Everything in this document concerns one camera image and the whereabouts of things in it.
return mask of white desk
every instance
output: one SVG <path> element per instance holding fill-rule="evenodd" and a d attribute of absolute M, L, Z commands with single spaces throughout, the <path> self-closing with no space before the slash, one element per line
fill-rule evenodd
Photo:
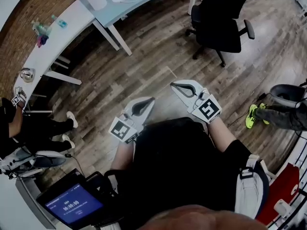
<path fill-rule="evenodd" d="M 69 6 L 59 16 L 59 18 L 67 22 L 67 27 L 61 28 L 54 22 L 51 25 L 52 30 L 46 44 L 40 48 L 35 46 L 24 64 L 25 68 L 35 69 L 35 77 L 33 82 L 25 83 L 23 79 L 18 76 L 14 85 L 14 93 L 16 88 L 22 87 L 23 91 L 27 95 L 27 102 L 43 75 L 78 85 L 82 83 L 78 79 L 54 72 L 50 69 L 50 67 L 59 57 L 62 51 L 90 24 L 93 23 L 103 34 L 103 36 L 110 42 L 114 49 L 119 50 L 119 47 L 114 40 L 108 35 L 101 24 L 79 0 L 76 0 L 71 6 Z"/>
<path fill-rule="evenodd" d="M 114 23 L 119 20 L 120 18 L 127 15 L 132 10 L 138 8 L 142 4 L 150 1 L 150 0 L 126 0 L 128 3 L 114 3 L 112 0 L 107 0 L 107 5 L 98 11 L 95 11 L 92 6 L 89 4 L 87 0 L 80 0 L 87 9 L 95 16 L 95 18 L 105 27 L 110 30 L 110 32 L 113 34 L 113 36 L 118 40 L 120 45 L 124 48 L 124 50 L 127 52 L 127 54 L 130 56 L 132 54 L 130 48 L 126 44 L 126 42 L 123 40 L 123 38 L 120 36 L 118 31 L 114 27 Z M 196 0 L 190 0 L 189 2 L 189 10 L 188 14 L 191 15 L 192 7 L 195 4 Z"/>

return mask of gray pants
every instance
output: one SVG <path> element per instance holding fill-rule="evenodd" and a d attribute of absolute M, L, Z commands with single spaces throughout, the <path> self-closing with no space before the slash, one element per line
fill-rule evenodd
<path fill-rule="evenodd" d="M 278 128 L 307 131 L 307 108 L 304 104 L 296 109 L 283 105 L 271 105 L 266 109 L 257 108 L 254 117 L 266 120 Z"/>

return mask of neon green shoe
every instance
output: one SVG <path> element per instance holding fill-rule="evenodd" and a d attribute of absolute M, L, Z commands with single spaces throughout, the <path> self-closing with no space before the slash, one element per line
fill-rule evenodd
<path fill-rule="evenodd" d="M 259 105 L 259 108 L 265 109 L 265 108 L 267 108 L 267 105 L 264 104 L 264 103 L 261 103 L 261 104 Z M 263 122 L 264 122 L 266 125 L 269 125 L 269 124 L 270 124 L 270 123 L 269 123 L 268 121 L 266 121 L 266 120 L 264 120 Z"/>
<path fill-rule="evenodd" d="M 249 107 L 249 114 L 247 115 L 246 119 L 245 119 L 245 125 L 246 128 L 252 128 L 254 125 L 254 122 L 256 121 L 255 117 L 253 116 L 254 111 L 257 109 L 258 107 L 256 105 L 251 105 Z"/>

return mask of black pants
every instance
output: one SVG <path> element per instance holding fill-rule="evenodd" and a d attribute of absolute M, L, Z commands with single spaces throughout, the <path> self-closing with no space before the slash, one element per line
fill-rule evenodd
<path fill-rule="evenodd" d="M 62 152 L 71 148 L 68 141 L 52 141 L 50 138 L 64 134 L 73 128 L 73 120 L 56 122 L 50 118 L 37 118 L 25 116 L 21 132 L 16 139 L 30 150 L 36 153 L 41 150 Z"/>

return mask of white sneaker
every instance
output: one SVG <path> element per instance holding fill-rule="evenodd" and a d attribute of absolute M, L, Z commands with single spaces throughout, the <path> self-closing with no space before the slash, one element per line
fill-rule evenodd
<path fill-rule="evenodd" d="M 71 111 L 68 111 L 66 113 L 66 117 L 73 120 L 73 128 L 77 128 L 78 127 L 78 122 L 77 122 L 77 120 L 75 118 L 75 115 Z"/>
<path fill-rule="evenodd" d="M 68 137 L 68 135 L 63 134 L 63 135 L 62 135 L 62 139 L 63 139 L 63 141 L 69 141 L 69 143 L 71 144 L 71 148 L 75 148 L 75 147 L 76 147 L 75 143 L 73 143 L 73 142 L 71 141 L 71 139 Z"/>

